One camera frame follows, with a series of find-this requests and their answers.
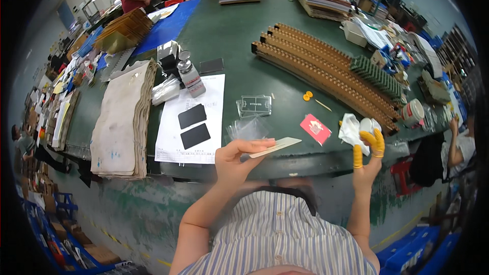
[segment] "green tabletop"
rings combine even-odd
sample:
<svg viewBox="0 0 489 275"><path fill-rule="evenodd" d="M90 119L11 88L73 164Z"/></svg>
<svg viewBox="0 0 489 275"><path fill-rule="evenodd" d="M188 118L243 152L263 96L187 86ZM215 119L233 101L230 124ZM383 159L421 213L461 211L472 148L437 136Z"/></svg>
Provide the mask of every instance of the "green tabletop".
<svg viewBox="0 0 489 275"><path fill-rule="evenodd" d="M199 62L223 58L226 74L223 108L223 142L226 144L225 126L239 119L235 101L242 95L273 95L272 114L266 117L271 126L270 137L277 139L295 137L302 142L277 151L272 157L255 168L250 178L278 178L291 173L298 175L330 174L332 176L351 171L351 146L338 139L338 121L344 113L354 113L344 103L327 95L292 74L257 58L251 53L251 43L259 40L260 33L277 22L296 27L308 34L331 44L350 56L371 52L345 39L338 22L309 17L301 5L294 0L262 0L261 3L247 3L220 6L217 0L201 0L177 38L182 49L192 52L191 60L198 67ZM148 51L136 60L156 58L156 50ZM412 92L408 99L424 98L416 83L420 70L408 71ZM162 81L156 76L156 82ZM100 105L106 84L97 81L94 87L83 85L80 99L73 113L66 153L89 159L89 142L95 122L100 115ZM328 111L314 101L305 102L302 95L310 90L314 98L332 109ZM181 167L175 163L154 162L155 143L163 104L152 106L148 121L148 166L151 174L164 173L184 179L205 180L213 176L213 165L189 165ZM322 146L309 136L299 124L305 115L313 114L331 131L332 135ZM421 129L407 129L397 123L400 132L386 138L387 143L411 141L429 135Z"/></svg>

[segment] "black card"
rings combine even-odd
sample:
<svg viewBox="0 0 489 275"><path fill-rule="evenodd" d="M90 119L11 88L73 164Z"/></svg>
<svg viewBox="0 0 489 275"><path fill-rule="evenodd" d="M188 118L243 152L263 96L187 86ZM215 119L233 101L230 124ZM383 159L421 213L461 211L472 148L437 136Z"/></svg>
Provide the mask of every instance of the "black card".
<svg viewBox="0 0 489 275"><path fill-rule="evenodd" d="M199 74L211 73L224 69L223 58L216 58L206 62L200 62Z"/></svg>
<svg viewBox="0 0 489 275"><path fill-rule="evenodd" d="M208 139L211 139L205 123L181 133L180 137L182 138L183 148L185 150L193 147L196 144L200 144Z"/></svg>
<svg viewBox="0 0 489 275"><path fill-rule="evenodd" d="M197 104L191 109L179 114L180 129L183 130L187 126L194 125L206 119L207 115L205 114L204 106L202 104Z"/></svg>

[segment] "blue stool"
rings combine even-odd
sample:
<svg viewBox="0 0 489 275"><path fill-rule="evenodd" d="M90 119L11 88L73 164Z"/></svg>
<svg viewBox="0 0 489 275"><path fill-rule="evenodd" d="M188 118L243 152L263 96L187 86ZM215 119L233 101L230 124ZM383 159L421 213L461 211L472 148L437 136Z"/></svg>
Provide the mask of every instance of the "blue stool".
<svg viewBox="0 0 489 275"><path fill-rule="evenodd" d="M60 209L63 209L68 214L68 218L70 220L73 220L73 211L78 210L78 205L75 205L71 202L72 194L57 192L57 193L53 193L53 195L54 195L54 200L56 201L56 212L58 212L58 210Z"/></svg>

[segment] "dark hair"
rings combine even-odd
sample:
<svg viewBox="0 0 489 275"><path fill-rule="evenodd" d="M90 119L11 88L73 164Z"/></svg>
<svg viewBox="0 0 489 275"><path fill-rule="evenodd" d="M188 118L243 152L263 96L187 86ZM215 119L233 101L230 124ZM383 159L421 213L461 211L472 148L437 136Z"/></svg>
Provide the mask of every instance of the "dark hair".
<svg viewBox="0 0 489 275"><path fill-rule="evenodd" d="M15 125L12 125L12 140L16 141L19 139L19 136L17 135L17 130L15 129Z"/></svg>

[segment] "brown slotted rack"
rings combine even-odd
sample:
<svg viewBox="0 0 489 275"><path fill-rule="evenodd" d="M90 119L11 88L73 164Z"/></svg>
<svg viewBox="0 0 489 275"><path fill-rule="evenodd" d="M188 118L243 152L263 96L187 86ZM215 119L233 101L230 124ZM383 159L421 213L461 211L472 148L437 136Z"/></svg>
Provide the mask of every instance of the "brown slotted rack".
<svg viewBox="0 0 489 275"><path fill-rule="evenodd" d="M349 70L351 58L292 27L276 24L262 33L252 52L334 95L365 117L376 119L386 133L399 131L392 102Z"/></svg>

